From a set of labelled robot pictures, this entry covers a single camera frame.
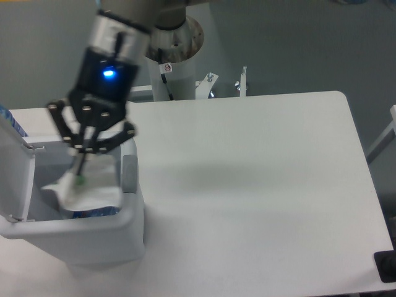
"sticker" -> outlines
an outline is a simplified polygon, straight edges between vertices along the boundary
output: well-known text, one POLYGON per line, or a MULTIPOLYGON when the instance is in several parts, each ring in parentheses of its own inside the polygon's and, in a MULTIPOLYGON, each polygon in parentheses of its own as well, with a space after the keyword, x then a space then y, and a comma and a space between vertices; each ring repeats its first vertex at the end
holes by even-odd
POLYGON ((160 64, 160 72, 161 74, 172 72, 172 64, 171 63, 160 64))

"blue object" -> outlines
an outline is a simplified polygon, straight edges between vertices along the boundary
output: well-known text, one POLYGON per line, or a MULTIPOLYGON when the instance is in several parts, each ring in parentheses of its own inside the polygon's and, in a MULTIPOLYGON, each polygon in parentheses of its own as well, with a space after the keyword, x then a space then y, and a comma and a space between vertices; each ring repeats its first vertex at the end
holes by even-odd
POLYGON ((107 68, 103 71, 103 76, 106 79, 112 79, 113 77, 116 76, 116 72, 114 70, 112 70, 111 68, 107 68))
POLYGON ((14 119, 12 113, 2 105, 0 105, 0 116, 5 118, 10 123, 10 125, 14 127, 14 129, 19 133, 19 135, 21 135, 22 137, 28 136, 25 130, 23 130, 19 123, 14 119))

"gray wall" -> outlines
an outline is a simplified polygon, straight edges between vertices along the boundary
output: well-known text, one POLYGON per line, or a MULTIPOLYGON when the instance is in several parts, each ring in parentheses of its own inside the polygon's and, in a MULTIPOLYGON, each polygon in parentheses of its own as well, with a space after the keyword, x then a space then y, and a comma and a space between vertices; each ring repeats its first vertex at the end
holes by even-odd
MULTIPOLYGON (((364 149, 390 122, 396 12, 382 0, 357 6, 227 0, 188 12, 205 30, 197 77, 220 75, 221 97, 236 95, 233 83, 246 64, 250 95, 342 91, 364 149)), ((31 108, 63 97, 74 83, 94 15, 94 0, 0 3, 0 103, 31 108)), ((148 81, 143 67, 137 85, 148 81)), ((396 213, 396 145, 371 169, 382 204, 396 213)))

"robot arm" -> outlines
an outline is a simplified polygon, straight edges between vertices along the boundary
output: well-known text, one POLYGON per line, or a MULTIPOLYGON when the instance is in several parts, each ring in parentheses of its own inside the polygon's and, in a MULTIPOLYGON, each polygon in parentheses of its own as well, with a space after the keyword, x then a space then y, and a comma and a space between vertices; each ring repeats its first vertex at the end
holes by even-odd
POLYGON ((87 153, 109 152, 135 135, 134 126, 126 121, 126 101, 160 12, 207 1, 101 1, 74 88, 67 98, 47 106, 63 141, 78 151, 76 174, 80 174, 87 153), (69 129, 62 116, 66 105, 72 107, 80 123, 78 134, 69 129), (122 132, 98 140, 101 131, 121 121, 122 132), (87 127, 94 128, 89 140, 85 139, 87 127))

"green object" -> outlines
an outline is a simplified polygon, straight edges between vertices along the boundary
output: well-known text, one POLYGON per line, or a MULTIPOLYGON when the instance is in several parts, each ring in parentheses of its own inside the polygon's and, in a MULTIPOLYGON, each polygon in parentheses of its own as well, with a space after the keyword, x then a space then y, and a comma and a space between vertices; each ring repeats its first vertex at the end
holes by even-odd
POLYGON ((82 186, 84 183, 85 183, 85 176, 78 175, 77 178, 75 179, 75 185, 82 186))

